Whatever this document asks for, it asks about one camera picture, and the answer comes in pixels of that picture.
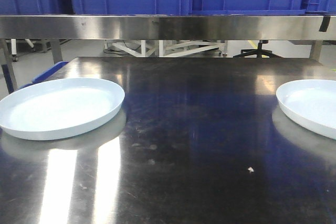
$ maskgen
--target stainless steel table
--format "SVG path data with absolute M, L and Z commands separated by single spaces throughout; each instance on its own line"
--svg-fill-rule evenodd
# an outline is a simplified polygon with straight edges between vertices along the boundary
M 123 110 L 63 141 L 2 133 L 0 223 L 335 223 L 336 143 L 275 97 L 336 79 L 316 61 L 76 58 L 50 79 L 70 77 L 117 82 Z

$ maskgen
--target table leg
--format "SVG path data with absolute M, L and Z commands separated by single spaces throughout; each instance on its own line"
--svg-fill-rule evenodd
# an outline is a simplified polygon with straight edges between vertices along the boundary
M 316 61 L 320 60 L 322 45 L 323 45 L 323 40 L 313 41 L 313 44 L 311 45 L 311 50 L 310 50 L 310 56 L 309 56 L 310 59 L 313 59 Z
M 0 64 L 4 73 L 8 93 L 17 89 L 16 79 L 12 66 L 12 56 L 10 55 L 5 39 L 0 39 L 0 48 L 4 50 L 4 56 L 0 55 Z
M 59 61 L 63 61 L 59 39 L 51 39 L 50 45 L 51 45 L 51 51 L 53 52 L 52 58 L 54 59 L 54 63 L 56 64 Z

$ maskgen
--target black tape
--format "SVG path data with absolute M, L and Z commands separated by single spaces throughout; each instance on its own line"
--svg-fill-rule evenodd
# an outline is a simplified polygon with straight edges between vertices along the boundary
M 330 16 L 324 16 L 319 31 L 326 32 L 330 23 Z

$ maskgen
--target white metal frame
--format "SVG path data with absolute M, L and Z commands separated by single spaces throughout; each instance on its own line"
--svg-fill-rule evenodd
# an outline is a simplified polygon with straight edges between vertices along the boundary
M 218 48 L 220 54 L 226 56 L 228 46 L 227 41 L 222 42 L 220 40 L 218 40 L 217 42 L 187 40 L 187 41 L 181 41 L 180 43 L 178 43 L 176 40 L 170 40 L 170 41 L 158 40 L 155 41 L 154 46 L 148 44 L 146 40 L 125 41 L 125 43 L 128 42 L 140 45 L 141 52 L 137 52 L 127 47 L 123 42 L 117 42 L 115 40 L 112 40 L 111 42 L 105 40 L 104 49 L 108 49 L 110 44 L 111 46 L 114 46 L 122 51 L 125 51 L 135 57 L 149 57 L 153 53 L 155 53 L 155 55 L 159 57 L 182 57 Z M 189 46 L 204 46 L 204 47 L 189 49 L 188 48 Z M 174 49 L 180 49 L 180 50 L 178 52 L 169 52 L 170 50 Z
M 127 40 L 125 41 L 125 43 L 134 43 L 134 44 L 138 44 L 139 46 L 141 46 L 141 52 L 137 52 L 129 47 L 127 47 L 124 43 L 121 42 L 116 42 L 116 41 L 112 41 L 111 43 L 108 43 L 107 40 L 105 40 L 104 43 L 104 49 L 108 49 L 109 46 L 108 44 L 123 50 L 135 57 L 149 57 L 150 55 L 152 55 L 156 48 L 152 45 L 149 45 L 148 43 L 146 43 L 146 40 Z
M 204 46 L 204 47 L 188 49 L 189 46 Z M 180 48 L 182 48 L 182 51 L 171 53 L 168 52 L 169 50 Z M 159 57 L 182 57 L 216 48 L 220 50 L 221 55 L 223 56 L 227 55 L 227 41 L 221 42 L 220 40 L 218 40 L 217 42 L 208 42 L 208 41 L 188 40 L 188 41 L 182 41 L 181 43 L 168 45 L 166 40 L 159 40 Z

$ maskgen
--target white plate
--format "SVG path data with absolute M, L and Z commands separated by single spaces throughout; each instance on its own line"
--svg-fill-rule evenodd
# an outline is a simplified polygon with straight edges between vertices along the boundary
M 336 81 L 287 82 L 278 88 L 277 98 L 282 111 L 294 122 L 336 139 Z
M 120 110 L 125 92 L 116 83 L 69 78 L 18 90 L 0 101 L 0 126 L 28 140 L 55 140 L 91 131 Z

